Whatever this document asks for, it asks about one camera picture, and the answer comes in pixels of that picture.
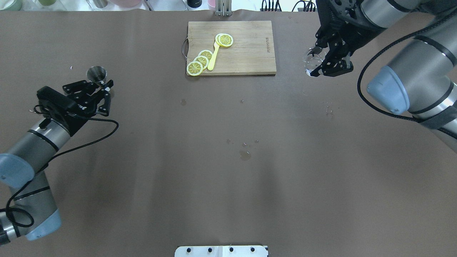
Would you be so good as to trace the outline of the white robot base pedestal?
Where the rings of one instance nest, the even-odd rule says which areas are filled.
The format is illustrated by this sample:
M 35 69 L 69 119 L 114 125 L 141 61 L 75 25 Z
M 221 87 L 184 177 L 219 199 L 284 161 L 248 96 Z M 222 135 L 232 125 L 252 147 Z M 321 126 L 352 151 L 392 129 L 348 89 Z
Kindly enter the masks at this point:
M 268 247 L 262 245 L 181 246 L 175 257 L 269 257 Z

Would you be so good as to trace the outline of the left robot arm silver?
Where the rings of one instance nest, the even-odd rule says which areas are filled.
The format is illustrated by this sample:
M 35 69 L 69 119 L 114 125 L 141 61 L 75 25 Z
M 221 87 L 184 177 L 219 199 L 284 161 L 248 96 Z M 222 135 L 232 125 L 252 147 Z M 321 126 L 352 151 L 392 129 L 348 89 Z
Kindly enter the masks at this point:
M 63 86 L 63 94 L 48 86 L 37 91 L 34 111 L 43 118 L 0 158 L 1 182 L 12 194 L 1 209 L 1 245 L 21 236 L 37 240 L 60 228 L 45 169 L 89 120 L 102 115 L 101 121 L 109 122 L 113 85 L 113 80 L 80 80 Z

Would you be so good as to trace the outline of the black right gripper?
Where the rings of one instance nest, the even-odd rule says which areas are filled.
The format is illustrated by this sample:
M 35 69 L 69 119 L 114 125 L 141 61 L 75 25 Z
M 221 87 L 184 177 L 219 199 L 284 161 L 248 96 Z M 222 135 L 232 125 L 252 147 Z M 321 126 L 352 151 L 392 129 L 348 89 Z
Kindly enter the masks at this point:
M 337 77 L 354 70 L 352 54 L 382 33 L 361 9 L 362 0 L 317 0 L 321 27 L 316 33 L 315 46 L 329 48 L 324 60 L 310 72 Z

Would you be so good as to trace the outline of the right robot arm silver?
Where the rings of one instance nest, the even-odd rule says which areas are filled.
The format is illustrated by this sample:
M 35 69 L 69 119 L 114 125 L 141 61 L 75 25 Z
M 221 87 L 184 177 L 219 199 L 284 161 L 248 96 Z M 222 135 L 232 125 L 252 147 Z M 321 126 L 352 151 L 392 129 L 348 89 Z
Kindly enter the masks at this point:
M 456 151 L 456 83 L 448 73 L 456 68 L 455 0 L 318 0 L 320 28 L 315 47 L 321 58 L 309 75 L 336 77 L 353 71 L 354 52 L 415 11 L 434 16 L 424 28 L 402 36 L 376 53 L 362 68 L 356 89 L 375 111 L 415 122 Z M 393 46 L 411 39 L 367 85 L 368 67 Z

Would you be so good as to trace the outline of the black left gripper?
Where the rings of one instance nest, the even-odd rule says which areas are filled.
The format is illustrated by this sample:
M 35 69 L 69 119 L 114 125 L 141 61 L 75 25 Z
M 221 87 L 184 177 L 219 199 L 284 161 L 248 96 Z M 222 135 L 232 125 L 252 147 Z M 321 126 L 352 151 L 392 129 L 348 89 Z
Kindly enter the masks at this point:
M 98 114 L 108 117 L 111 107 L 111 89 L 113 80 L 109 80 L 102 88 L 95 92 L 97 84 L 80 80 L 64 85 L 62 89 L 66 95 L 44 86 L 37 91 L 40 109 L 46 118 L 63 125 L 69 135 L 74 136 L 88 121 Z

